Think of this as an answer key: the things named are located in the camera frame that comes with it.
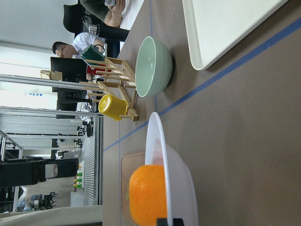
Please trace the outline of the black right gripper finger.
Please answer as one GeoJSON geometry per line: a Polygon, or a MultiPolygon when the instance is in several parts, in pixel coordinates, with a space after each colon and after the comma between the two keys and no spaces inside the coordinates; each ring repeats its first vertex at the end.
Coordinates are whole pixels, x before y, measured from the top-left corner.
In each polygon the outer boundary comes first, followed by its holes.
{"type": "Polygon", "coordinates": [[[183,219],[173,218],[171,221],[168,221],[167,218],[158,218],[157,226],[183,226],[183,219]]]}

